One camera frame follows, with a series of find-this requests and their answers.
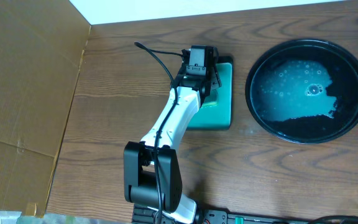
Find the green yellow sponge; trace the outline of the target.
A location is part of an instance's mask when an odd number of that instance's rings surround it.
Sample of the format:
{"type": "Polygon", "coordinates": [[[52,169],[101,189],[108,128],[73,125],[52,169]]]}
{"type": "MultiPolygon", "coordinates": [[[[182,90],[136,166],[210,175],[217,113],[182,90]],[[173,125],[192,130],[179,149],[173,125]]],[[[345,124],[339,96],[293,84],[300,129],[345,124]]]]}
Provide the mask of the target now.
{"type": "Polygon", "coordinates": [[[207,103],[203,103],[202,108],[209,108],[209,107],[214,107],[217,105],[218,105],[217,102],[207,102],[207,103]]]}

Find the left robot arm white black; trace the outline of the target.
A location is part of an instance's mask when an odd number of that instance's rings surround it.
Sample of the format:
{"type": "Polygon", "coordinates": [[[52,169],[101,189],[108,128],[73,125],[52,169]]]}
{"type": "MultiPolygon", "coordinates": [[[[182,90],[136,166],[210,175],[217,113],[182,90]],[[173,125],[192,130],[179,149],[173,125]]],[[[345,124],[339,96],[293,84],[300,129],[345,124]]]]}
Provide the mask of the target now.
{"type": "Polygon", "coordinates": [[[227,129],[231,125],[231,62],[219,62],[221,85],[202,100],[189,87],[170,90],[170,96],[152,129],[140,142],[124,149],[124,197],[154,212],[152,221],[171,218],[178,223],[203,220],[196,202],[183,192],[177,149],[186,130],[227,129]]]}

